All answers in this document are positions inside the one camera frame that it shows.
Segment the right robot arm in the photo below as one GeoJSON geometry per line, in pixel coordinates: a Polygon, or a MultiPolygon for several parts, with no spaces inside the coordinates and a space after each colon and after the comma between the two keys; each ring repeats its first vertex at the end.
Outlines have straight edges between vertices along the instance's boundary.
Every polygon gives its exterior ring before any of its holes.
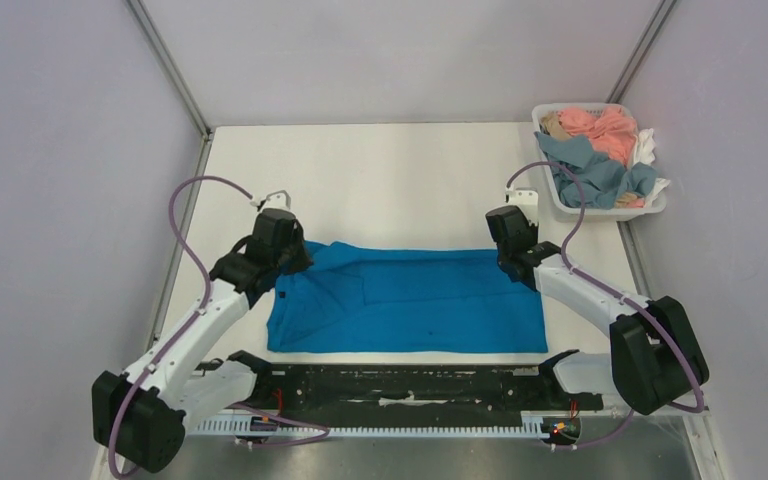
{"type": "Polygon", "coordinates": [[[497,264],[511,281],[554,299],[594,325],[609,341],[606,354],[569,350],[541,363],[540,400],[566,406],[579,394],[617,395],[634,412],[665,406],[705,409],[710,371],[683,305],[626,293],[574,263],[564,246],[539,241],[537,226],[517,205],[486,216],[497,264]]]}

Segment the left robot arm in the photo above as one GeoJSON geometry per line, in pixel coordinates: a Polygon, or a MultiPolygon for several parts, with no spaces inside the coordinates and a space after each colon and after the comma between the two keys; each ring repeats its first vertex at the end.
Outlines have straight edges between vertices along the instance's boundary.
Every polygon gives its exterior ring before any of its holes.
{"type": "Polygon", "coordinates": [[[203,420],[237,401],[250,408],[267,405],[274,383],[255,370],[253,356],[228,358],[198,379],[192,375],[280,276],[311,264],[297,217],[286,208],[262,208],[251,234],[202,271],[205,291],[174,329],[123,372],[105,371],[94,381],[94,440],[111,458],[122,456],[157,473],[203,420]]]}

